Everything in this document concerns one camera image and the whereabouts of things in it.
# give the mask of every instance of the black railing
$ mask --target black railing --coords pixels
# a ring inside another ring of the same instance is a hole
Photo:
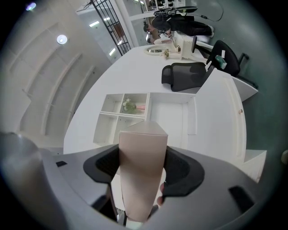
[[[126,54],[131,47],[110,0],[90,0],[90,4],[101,17],[121,56]]]

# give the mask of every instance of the gray floor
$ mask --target gray floor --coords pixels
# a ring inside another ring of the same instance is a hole
[[[222,9],[217,0],[186,0],[187,5],[197,4],[197,15],[212,20],[220,18]],[[247,125],[247,148],[268,150],[259,186],[263,197],[276,188],[284,165],[281,154],[288,149],[288,76],[282,50],[265,21],[245,1],[219,0],[224,14],[219,22],[195,17],[215,28],[214,44],[222,40],[236,56],[249,55],[241,65],[240,75],[259,85],[259,93],[243,103]]]

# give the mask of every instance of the beige box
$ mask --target beige box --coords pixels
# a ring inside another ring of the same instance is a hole
[[[119,160],[127,217],[145,222],[151,212],[166,155],[168,135],[156,123],[143,121],[120,132]]]

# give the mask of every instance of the black chair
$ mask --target black chair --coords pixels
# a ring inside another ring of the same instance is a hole
[[[165,66],[162,70],[162,84],[170,84],[171,90],[174,92],[186,90],[189,88],[201,87],[209,75],[212,72],[212,67],[217,68],[218,70],[229,73],[233,77],[237,77],[241,80],[244,80],[250,84],[252,84],[255,88],[258,88],[254,82],[243,78],[238,75],[240,72],[240,63],[243,58],[249,59],[249,56],[246,54],[242,54],[240,59],[238,60],[233,50],[221,40],[218,40],[212,51],[208,51],[203,47],[199,47],[196,45],[197,38],[193,39],[192,52],[194,52],[195,48],[200,51],[204,51],[209,54],[209,58],[207,60],[208,64],[211,61],[211,66],[206,72],[205,64],[202,62],[193,62],[193,63],[173,63],[172,65]],[[223,70],[220,68],[219,62],[215,59],[216,55],[222,54],[222,50],[225,50],[225,61],[227,62],[226,68]]]

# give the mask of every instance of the small vase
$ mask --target small vase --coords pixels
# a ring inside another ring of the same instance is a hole
[[[145,110],[145,106],[136,106],[136,109],[138,109],[138,110]]]

